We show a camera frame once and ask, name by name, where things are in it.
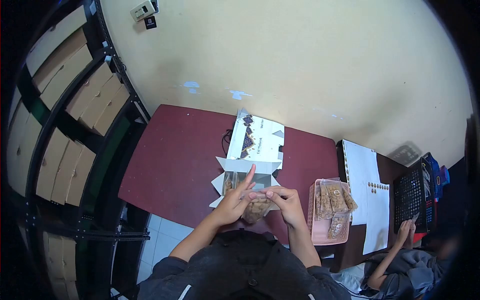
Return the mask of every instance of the maroon tabletop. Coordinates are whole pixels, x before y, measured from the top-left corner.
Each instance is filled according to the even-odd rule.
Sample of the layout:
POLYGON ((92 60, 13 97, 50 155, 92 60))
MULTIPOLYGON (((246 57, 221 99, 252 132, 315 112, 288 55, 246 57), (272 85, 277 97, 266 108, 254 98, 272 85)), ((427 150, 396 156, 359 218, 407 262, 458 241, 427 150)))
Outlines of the maroon tabletop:
MULTIPOLYGON (((219 197, 211 183, 223 172, 215 156, 225 157, 222 136, 234 122, 231 115, 161 105, 137 144, 119 197, 152 214, 196 227, 213 210, 208 205, 219 197)), ((306 218, 310 185, 318 178, 338 177, 335 143, 285 127, 282 152, 277 181, 298 191, 306 218)), ((269 231, 288 243, 280 211, 269 212, 254 225, 239 220, 226 229, 234 228, 269 231)))

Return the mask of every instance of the cream wall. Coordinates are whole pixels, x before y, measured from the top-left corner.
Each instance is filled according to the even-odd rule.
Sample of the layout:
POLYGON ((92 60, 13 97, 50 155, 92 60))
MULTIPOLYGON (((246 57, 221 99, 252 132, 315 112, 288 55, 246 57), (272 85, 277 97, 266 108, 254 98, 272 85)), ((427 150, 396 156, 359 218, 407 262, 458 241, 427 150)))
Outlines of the cream wall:
POLYGON ((420 0, 160 0, 150 30, 130 16, 140 1, 101 3, 151 115, 160 104, 232 115, 245 107, 384 155, 413 142, 447 167, 463 156, 468 82, 420 0))

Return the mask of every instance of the gray clothing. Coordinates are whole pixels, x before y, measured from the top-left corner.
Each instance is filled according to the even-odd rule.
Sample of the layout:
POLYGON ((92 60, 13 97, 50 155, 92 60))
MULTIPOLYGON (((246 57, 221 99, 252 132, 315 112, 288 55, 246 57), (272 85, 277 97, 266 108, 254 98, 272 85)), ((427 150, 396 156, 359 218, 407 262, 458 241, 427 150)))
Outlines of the gray clothing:
POLYGON ((380 291, 371 289, 367 285, 368 278, 386 256, 387 253, 374 255, 364 263, 332 274, 332 277, 352 292, 372 299, 396 299, 402 294, 416 298, 439 283, 449 264, 449 260, 439 260, 432 252, 401 249, 385 271, 387 277, 380 291))
POLYGON ((249 299, 350 299, 326 268, 307 269, 278 241, 244 230, 218 234, 188 263, 164 258, 140 284, 138 299, 235 299, 240 294, 253 295, 249 299))
MULTIPOLYGON (((387 253, 381 253, 366 261, 362 289, 368 288, 368 278, 386 256, 387 253)), ((385 295, 384 299, 395 298, 402 292, 412 293, 416 298, 440 282, 447 265, 447 260, 438 260, 431 252, 401 249, 385 271, 387 278, 380 292, 385 295)))

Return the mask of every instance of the electrical outlet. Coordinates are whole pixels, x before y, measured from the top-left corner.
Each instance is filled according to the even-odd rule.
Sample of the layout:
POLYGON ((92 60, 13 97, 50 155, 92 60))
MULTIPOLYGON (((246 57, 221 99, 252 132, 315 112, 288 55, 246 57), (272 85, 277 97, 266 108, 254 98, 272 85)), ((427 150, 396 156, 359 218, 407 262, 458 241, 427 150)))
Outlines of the electrical outlet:
POLYGON ((153 7, 153 4, 151 1, 147 0, 130 10, 130 15, 132 15, 135 22, 138 22, 152 15, 154 12, 155 8, 153 7))

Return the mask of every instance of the pink plastic basket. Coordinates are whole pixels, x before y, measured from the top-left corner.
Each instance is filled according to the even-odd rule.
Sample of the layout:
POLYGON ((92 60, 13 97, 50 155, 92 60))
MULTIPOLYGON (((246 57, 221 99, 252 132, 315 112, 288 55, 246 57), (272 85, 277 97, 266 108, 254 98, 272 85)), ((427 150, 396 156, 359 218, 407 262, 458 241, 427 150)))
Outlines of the pink plastic basket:
MULTIPOLYGON (((315 197, 315 185, 317 185, 320 180, 321 179, 315 180, 315 183, 310 186, 309 192, 307 225, 310 229, 312 242, 315 246, 326 246, 344 243, 348 240, 348 232, 350 229, 350 212, 345 213, 345 222, 342 225, 342 228, 338 233, 336 239, 327 238, 328 230, 330 229, 332 219, 316 221, 314 218, 314 216, 316 215, 315 201, 317 200, 315 197)), ((346 184, 345 182, 342 182, 342 187, 344 189, 347 189, 348 192, 350 192, 348 184, 346 184)))

